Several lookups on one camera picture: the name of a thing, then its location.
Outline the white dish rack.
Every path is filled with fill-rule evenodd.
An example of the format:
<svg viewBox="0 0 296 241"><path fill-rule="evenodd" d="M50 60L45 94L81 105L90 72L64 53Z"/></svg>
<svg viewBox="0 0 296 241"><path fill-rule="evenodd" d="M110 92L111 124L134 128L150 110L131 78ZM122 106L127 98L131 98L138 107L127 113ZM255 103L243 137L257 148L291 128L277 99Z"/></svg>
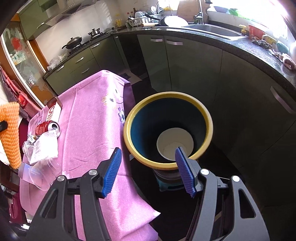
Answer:
<svg viewBox="0 0 296 241"><path fill-rule="evenodd" d="M127 21L126 21L126 27L131 28L131 27L137 27L140 26L141 24L148 23L149 19L145 16L146 12L145 11L137 11L135 12L135 17L129 16Z"/></svg>

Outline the crushed red soda can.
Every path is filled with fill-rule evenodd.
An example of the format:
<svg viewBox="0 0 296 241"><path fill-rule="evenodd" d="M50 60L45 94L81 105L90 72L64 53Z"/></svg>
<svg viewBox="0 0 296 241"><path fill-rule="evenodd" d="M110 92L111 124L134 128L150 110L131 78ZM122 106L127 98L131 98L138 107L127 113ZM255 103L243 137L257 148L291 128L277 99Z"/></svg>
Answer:
<svg viewBox="0 0 296 241"><path fill-rule="evenodd" d="M56 137L60 136L61 129L57 122L48 120L40 123L35 128L35 135L41 136L45 132L54 132L56 134Z"/></svg>

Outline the white paper napkin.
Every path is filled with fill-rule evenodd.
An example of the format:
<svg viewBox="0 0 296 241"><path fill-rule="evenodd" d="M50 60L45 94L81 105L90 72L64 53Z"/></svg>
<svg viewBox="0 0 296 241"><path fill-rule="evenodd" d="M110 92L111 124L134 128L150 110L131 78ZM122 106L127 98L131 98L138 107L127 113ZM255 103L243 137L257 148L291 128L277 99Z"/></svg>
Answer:
<svg viewBox="0 0 296 241"><path fill-rule="evenodd" d="M33 144L30 165L58 157L58 138L56 131L45 132Z"/></svg>

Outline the steel kitchen sink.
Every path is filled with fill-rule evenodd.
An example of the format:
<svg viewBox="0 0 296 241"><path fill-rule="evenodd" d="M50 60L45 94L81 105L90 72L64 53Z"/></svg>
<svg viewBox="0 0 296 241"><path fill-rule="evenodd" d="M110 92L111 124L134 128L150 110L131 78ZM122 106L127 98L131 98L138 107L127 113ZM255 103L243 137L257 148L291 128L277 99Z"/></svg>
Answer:
<svg viewBox="0 0 296 241"><path fill-rule="evenodd" d="M187 25L184 26L183 28L188 29L188 30L193 30L197 31L200 33L205 33L209 35L213 35L219 38L227 39L227 40L240 40L240 39L247 39L248 36L242 35L239 32L215 26L215 25L208 25L208 24L196 24L196 25Z"/></svg>

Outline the black frying pan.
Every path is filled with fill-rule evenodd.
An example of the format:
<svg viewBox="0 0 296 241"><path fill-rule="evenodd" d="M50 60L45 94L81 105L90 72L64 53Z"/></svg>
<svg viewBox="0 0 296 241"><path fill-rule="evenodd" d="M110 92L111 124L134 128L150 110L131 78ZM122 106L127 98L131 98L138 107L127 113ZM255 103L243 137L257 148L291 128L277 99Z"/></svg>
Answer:
<svg viewBox="0 0 296 241"><path fill-rule="evenodd" d="M163 16L162 18L155 18L149 14L145 14L144 16L149 19L158 21L158 23L154 26L180 28L189 25L184 18L181 18L179 16Z"/></svg>

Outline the black wok with lid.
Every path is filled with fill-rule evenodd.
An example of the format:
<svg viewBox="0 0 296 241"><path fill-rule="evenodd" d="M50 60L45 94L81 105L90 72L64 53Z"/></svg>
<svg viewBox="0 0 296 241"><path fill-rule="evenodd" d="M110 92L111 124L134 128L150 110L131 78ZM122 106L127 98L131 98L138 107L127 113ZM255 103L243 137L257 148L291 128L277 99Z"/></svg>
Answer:
<svg viewBox="0 0 296 241"><path fill-rule="evenodd" d="M82 37L80 36L71 38L70 41L68 41L67 44L65 44L61 49L64 49L64 48L68 50L73 49L76 46L80 45L81 41L82 41Z"/></svg>

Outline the red paper noodle cup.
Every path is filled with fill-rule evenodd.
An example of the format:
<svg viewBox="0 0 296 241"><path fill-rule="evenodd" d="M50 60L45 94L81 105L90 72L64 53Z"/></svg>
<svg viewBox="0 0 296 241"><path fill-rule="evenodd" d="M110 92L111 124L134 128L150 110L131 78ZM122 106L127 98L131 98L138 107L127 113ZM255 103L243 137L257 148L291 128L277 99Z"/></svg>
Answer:
<svg viewBox="0 0 296 241"><path fill-rule="evenodd" d="M174 161L177 147L182 147L187 156L193 151L194 141L186 130L182 128L170 128L159 135L157 149L162 157Z"/></svg>

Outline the red tin box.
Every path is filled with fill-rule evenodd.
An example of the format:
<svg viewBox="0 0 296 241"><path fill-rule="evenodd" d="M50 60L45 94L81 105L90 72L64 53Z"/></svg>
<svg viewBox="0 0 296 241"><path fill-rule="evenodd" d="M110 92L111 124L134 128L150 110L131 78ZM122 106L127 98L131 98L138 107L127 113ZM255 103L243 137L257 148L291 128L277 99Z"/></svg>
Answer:
<svg viewBox="0 0 296 241"><path fill-rule="evenodd" d="M262 36L265 34L263 30L258 27L255 27L252 24L248 24L249 27L249 37L250 39L255 38L257 40L261 40Z"/></svg>

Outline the wooden cutting board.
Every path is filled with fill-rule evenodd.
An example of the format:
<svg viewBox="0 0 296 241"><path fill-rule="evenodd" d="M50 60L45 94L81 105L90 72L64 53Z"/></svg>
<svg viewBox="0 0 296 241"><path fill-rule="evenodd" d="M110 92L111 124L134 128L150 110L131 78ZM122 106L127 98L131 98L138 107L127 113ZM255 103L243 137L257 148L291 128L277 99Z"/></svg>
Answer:
<svg viewBox="0 0 296 241"><path fill-rule="evenodd" d="M188 22L194 21L194 16L200 12L198 1L180 1L177 9L177 16L185 19Z"/></svg>

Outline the pink floral tablecloth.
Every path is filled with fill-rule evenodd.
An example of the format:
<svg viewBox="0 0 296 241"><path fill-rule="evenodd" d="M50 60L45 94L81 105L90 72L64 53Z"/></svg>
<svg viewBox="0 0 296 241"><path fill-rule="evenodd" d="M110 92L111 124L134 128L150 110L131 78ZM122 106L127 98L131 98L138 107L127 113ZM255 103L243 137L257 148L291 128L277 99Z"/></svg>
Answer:
<svg viewBox="0 0 296 241"><path fill-rule="evenodd" d="M101 70L59 96L58 162L62 172L43 191L20 182L21 205L33 216L26 240L157 240L159 213L137 193L123 139L134 106L130 83ZM101 162L122 151L111 192L101 196Z"/></svg>

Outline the chrome faucet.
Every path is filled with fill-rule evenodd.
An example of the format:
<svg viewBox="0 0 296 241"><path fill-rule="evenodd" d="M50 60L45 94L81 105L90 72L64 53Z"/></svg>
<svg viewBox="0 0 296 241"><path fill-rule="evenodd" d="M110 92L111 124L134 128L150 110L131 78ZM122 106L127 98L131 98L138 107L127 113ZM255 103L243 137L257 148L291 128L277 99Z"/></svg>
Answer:
<svg viewBox="0 0 296 241"><path fill-rule="evenodd" d="M198 4L198 13L193 16L194 23L203 25L204 24L204 17L203 17L201 0L197 0L197 4Z"/></svg>

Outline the yellow oil bottle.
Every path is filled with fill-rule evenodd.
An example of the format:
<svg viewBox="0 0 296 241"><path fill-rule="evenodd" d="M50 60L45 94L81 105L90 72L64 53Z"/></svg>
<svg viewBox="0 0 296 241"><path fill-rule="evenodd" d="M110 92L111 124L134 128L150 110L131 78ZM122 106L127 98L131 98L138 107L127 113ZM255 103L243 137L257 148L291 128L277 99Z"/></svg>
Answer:
<svg viewBox="0 0 296 241"><path fill-rule="evenodd" d="M118 28L122 26L122 19L117 18L115 22L116 22L116 26L117 26Z"/></svg>

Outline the red white milk carton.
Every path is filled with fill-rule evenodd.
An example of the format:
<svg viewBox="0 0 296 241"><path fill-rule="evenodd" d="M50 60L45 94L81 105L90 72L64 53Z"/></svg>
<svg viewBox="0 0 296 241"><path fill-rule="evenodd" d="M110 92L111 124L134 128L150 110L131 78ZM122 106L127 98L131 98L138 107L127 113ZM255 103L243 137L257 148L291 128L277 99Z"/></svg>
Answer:
<svg viewBox="0 0 296 241"><path fill-rule="evenodd" d="M47 106L49 110L47 113L46 121L58 122L63 107L63 104L60 101L59 97L53 97L47 102Z"/></svg>

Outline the clear plastic water bottle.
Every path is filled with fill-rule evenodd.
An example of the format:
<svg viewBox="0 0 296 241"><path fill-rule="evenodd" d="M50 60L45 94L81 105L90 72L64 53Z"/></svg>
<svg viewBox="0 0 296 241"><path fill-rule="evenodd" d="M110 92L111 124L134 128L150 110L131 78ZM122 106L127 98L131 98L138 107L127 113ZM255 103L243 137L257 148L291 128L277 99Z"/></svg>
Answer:
<svg viewBox="0 0 296 241"><path fill-rule="evenodd" d="M35 185L40 190L47 191L59 174L61 174L62 165L58 162L57 157L40 161L31 166L29 160L33 152L33 144L30 141L25 141L23 144L24 161L18 169L18 176L23 181Z"/></svg>

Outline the white plastic bag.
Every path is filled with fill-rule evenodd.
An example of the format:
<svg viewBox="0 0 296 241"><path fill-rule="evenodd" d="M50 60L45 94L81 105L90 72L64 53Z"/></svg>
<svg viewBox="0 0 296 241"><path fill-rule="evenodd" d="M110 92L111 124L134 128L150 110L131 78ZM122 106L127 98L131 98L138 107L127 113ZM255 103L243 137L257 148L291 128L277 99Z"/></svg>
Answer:
<svg viewBox="0 0 296 241"><path fill-rule="evenodd" d="M48 71L53 70L57 65L59 65L65 58L67 57L67 53L63 53L62 55L58 55L54 57L47 67Z"/></svg>

